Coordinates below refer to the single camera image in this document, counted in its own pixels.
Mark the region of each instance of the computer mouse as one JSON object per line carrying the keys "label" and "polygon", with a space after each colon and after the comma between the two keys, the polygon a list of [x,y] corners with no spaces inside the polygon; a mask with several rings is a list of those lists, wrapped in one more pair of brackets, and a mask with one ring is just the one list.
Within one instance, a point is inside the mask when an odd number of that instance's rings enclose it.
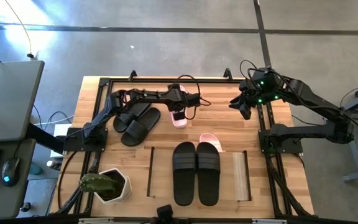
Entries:
{"label": "computer mouse", "polygon": [[20,159],[12,157],[5,161],[2,167],[2,183],[6,187],[12,187],[17,184],[19,180],[19,162]]}

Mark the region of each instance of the cactus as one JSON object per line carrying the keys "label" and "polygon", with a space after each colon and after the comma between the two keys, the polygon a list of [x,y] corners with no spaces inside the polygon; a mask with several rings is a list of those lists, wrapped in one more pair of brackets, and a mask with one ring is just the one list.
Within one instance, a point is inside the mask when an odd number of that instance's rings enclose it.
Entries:
{"label": "cactus", "polygon": [[116,191],[118,182],[103,174],[85,174],[80,180],[83,192]]}

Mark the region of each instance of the wooden board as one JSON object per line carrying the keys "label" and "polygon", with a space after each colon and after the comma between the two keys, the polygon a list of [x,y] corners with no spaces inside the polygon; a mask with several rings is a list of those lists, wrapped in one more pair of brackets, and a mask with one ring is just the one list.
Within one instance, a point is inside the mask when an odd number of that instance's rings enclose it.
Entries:
{"label": "wooden board", "polygon": [[[84,77],[73,121],[74,127],[82,127],[91,120],[96,92],[100,77]],[[186,91],[196,93],[195,84],[183,84]],[[113,91],[138,88],[164,91],[167,83],[114,83]],[[152,105],[161,111],[160,121],[149,133],[146,140],[135,147],[121,144],[121,135],[112,128],[112,121],[107,123],[109,129],[106,151],[102,154],[99,171],[117,167],[129,176],[132,193],[123,203],[102,204],[96,197],[93,200],[93,217],[152,217],[156,216],[157,207],[170,203],[176,217],[198,218],[272,218],[273,206],[270,196],[269,182],[264,156],[261,155],[257,137],[259,120],[255,109],[251,119],[245,121],[240,112],[228,108],[229,101],[239,94],[238,84],[200,84],[201,96],[211,106],[200,106],[195,119],[188,121],[185,129],[176,129],[171,122],[170,114],[165,105]],[[103,91],[101,107],[104,106],[106,90]],[[275,121],[293,126],[290,107],[282,101],[272,103]],[[193,109],[187,111],[188,117],[193,116]],[[172,151],[183,141],[191,141],[197,145],[200,134],[213,133],[218,137],[225,153],[221,154],[223,166],[221,174],[220,199],[217,205],[206,207],[198,199],[195,186],[195,198],[187,207],[178,206],[173,200],[172,190]],[[150,195],[147,197],[147,179],[149,175],[150,150],[155,147],[154,168]],[[248,154],[251,201],[236,200],[234,193],[232,168],[232,152]],[[62,204],[69,198],[78,184],[84,153],[79,152],[70,161],[61,187]],[[283,164],[289,189],[302,204],[313,213],[308,184],[299,158],[291,154],[283,154]],[[278,190],[280,208],[283,209],[282,193]],[[86,203],[83,197],[82,208]],[[51,212],[57,210],[57,194],[52,202]]]}

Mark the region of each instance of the plant pot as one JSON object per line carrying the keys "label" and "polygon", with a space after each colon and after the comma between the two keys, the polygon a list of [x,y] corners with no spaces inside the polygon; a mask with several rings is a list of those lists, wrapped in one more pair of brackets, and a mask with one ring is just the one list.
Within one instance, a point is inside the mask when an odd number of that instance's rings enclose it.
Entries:
{"label": "plant pot", "polygon": [[97,198],[100,199],[100,201],[102,201],[102,203],[123,202],[129,196],[129,194],[131,194],[132,185],[129,180],[129,177],[124,176],[124,174],[122,174],[117,168],[102,171],[99,174],[107,175],[110,178],[122,183],[121,193],[119,195],[109,194],[109,192],[95,192],[94,194],[97,196]]}

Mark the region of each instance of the pink slipper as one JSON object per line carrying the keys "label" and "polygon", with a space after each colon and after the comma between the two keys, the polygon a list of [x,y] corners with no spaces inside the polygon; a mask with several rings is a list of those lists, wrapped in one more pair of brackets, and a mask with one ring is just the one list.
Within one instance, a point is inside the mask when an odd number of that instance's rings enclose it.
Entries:
{"label": "pink slipper", "polygon": [[[180,90],[181,91],[185,91],[185,87],[180,86]],[[185,109],[179,111],[179,112],[175,112],[175,111],[172,111],[171,113],[171,119],[172,119],[172,123],[174,125],[174,127],[176,128],[184,128],[186,127],[187,125],[187,119],[186,119],[186,116],[187,116],[187,113],[185,111]]]}
{"label": "pink slipper", "polygon": [[223,152],[221,143],[219,142],[218,138],[210,133],[204,133],[200,136],[200,142],[208,142],[215,146],[218,152]]}

